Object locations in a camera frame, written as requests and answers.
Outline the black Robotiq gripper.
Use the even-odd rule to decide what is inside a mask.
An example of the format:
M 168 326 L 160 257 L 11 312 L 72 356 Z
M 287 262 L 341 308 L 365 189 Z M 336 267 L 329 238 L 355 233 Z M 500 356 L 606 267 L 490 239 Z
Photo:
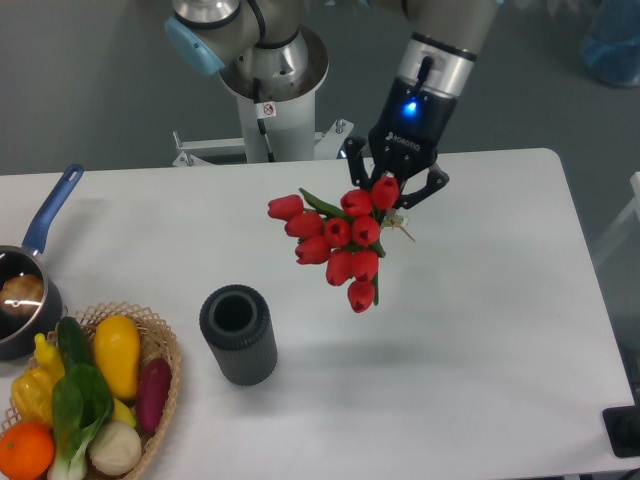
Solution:
M 418 90 L 404 78 L 395 78 L 368 141 L 349 136 L 343 144 L 351 183 L 370 191 L 386 172 L 406 181 L 429 167 L 421 189 L 400 195 L 397 206 L 403 209 L 443 189 L 449 175 L 435 163 L 437 147 L 456 105 L 454 97 Z

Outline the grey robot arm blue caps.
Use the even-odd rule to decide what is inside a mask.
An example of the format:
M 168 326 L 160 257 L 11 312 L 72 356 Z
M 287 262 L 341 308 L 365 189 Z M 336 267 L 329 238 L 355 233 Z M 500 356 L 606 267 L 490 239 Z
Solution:
M 315 137 L 315 94 L 328 72 L 322 40 L 301 22 L 298 1 L 176 1 L 165 34 L 183 61 L 217 75 L 238 104 L 251 163 L 324 159 Z M 396 201 L 409 209 L 441 190 L 448 175 L 438 144 L 499 5 L 495 1 L 385 1 L 413 32 L 382 112 L 364 138 L 344 137 L 352 183 L 419 173 L 425 185 Z

